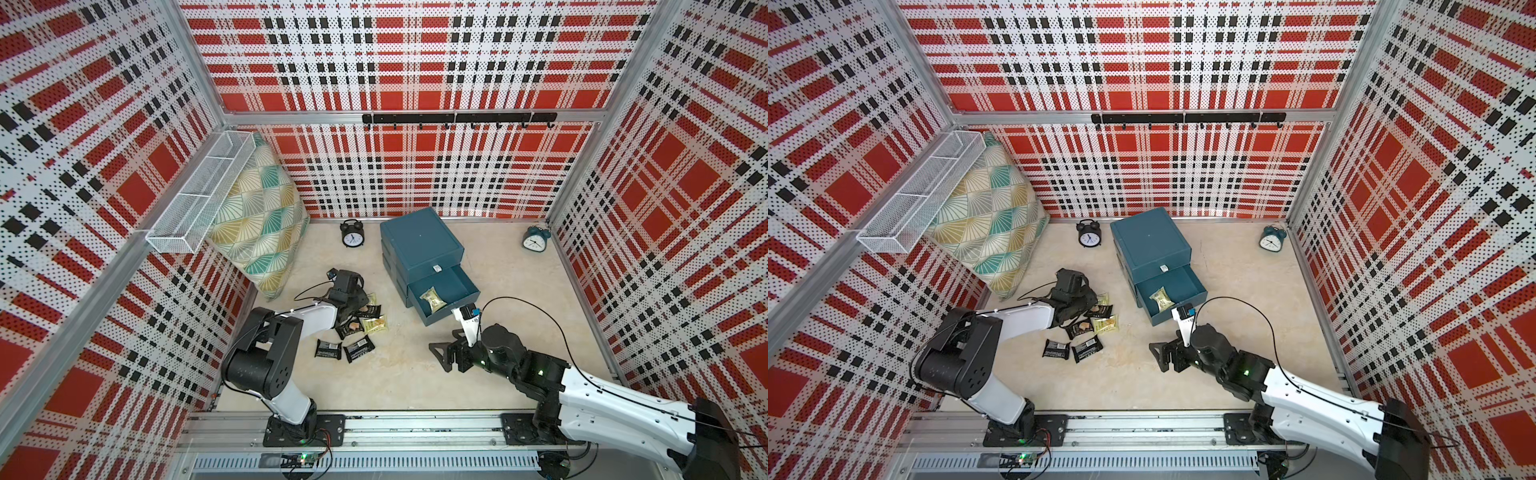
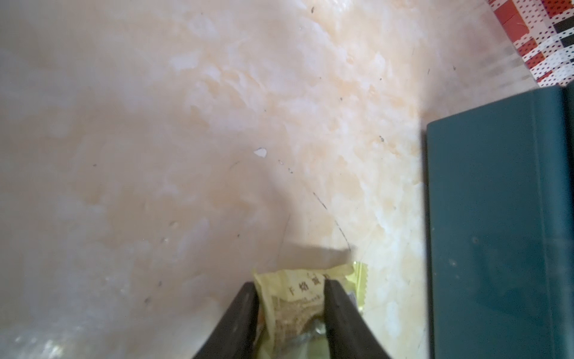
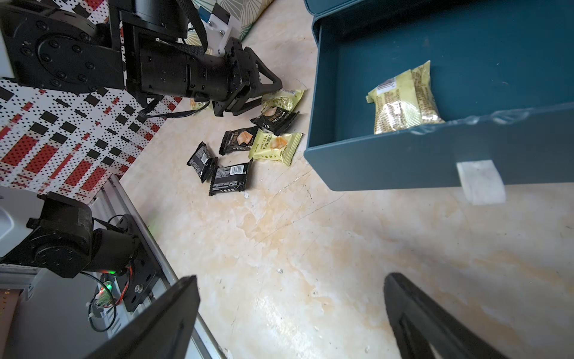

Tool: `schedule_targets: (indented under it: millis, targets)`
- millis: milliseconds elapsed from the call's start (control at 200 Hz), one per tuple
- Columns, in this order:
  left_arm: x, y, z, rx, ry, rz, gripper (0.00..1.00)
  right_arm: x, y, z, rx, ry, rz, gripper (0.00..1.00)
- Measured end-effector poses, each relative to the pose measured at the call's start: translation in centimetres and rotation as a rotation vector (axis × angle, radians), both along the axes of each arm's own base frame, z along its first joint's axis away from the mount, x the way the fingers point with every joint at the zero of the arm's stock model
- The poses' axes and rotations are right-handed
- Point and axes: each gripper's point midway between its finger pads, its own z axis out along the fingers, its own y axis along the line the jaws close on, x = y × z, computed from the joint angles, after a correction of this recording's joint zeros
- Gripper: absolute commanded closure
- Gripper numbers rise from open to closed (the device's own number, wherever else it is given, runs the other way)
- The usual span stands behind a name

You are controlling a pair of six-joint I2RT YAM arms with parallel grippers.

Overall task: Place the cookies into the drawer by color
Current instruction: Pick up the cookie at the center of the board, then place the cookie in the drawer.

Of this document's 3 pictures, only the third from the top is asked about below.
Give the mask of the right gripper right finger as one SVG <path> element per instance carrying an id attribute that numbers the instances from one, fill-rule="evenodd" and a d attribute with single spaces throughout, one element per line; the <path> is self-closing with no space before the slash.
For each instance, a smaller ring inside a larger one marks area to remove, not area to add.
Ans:
<path id="1" fill-rule="evenodd" d="M 402 358 L 504 358 L 406 276 L 384 281 L 387 316 Z"/>

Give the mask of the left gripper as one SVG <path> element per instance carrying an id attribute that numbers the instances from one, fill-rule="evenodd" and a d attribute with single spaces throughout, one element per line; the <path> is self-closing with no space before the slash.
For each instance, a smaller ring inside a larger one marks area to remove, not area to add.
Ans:
<path id="1" fill-rule="evenodd" d="M 245 113 L 262 104 L 266 94 L 283 88 L 281 79 L 275 75 L 250 48 L 231 37 L 225 47 L 225 59 L 230 67 L 228 97 L 225 112 Z"/>

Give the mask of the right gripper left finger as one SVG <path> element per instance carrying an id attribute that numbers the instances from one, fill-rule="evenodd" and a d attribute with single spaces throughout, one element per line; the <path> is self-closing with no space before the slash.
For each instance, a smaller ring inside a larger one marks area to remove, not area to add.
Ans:
<path id="1" fill-rule="evenodd" d="M 200 306 L 197 277 L 179 279 L 88 358 L 184 358 Z"/>

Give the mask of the teal drawer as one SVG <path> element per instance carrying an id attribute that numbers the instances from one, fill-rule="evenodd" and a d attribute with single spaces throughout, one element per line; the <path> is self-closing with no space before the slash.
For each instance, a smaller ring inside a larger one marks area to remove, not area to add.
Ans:
<path id="1" fill-rule="evenodd" d="M 573 181 L 571 1 L 308 1 L 318 45 L 304 156 L 333 191 Z M 430 63 L 442 123 L 375 133 L 366 94 Z"/>

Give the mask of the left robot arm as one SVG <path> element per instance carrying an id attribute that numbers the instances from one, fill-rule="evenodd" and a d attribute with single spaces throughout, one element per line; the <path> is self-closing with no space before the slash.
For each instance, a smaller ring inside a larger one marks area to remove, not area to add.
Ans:
<path id="1" fill-rule="evenodd" d="M 145 118 L 166 96 L 240 115 L 283 84 L 231 31 L 225 10 L 205 22 L 191 1 L 111 1 L 100 24 L 40 1 L 3 1 L 1 77 L 72 94 L 126 90 Z"/>

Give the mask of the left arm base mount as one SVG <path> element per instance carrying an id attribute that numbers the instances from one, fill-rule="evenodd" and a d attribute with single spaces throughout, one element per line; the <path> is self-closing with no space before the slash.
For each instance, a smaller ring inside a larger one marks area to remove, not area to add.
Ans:
<path id="1" fill-rule="evenodd" d="M 124 215 L 116 226 L 125 230 L 125 234 L 138 242 L 138 247 L 129 260 L 129 266 L 132 269 L 131 278 L 129 279 L 128 273 L 117 278 L 121 290 L 129 280 L 128 289 L 123 296 L 123 304 L 128 312 L 133 313 L 152 293 L 158 281 L 160 267 L 150 251 L 144 234 L 131 215 Z"/>

